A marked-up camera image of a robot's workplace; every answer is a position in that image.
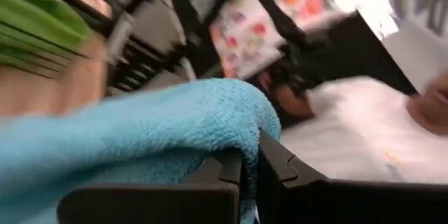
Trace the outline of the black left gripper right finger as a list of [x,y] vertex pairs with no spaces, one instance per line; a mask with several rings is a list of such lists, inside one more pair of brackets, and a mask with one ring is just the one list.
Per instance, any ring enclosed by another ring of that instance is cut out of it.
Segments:
[[446,223],[447,186],[328,178],[260,132],[261,223]]

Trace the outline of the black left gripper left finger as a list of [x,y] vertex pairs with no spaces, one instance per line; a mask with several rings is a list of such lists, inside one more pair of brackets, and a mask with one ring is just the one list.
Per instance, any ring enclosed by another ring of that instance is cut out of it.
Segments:
[[207,157],[179,184],[97,184],[77,188],[58,203],[61,224],[240,222],[242,153]]

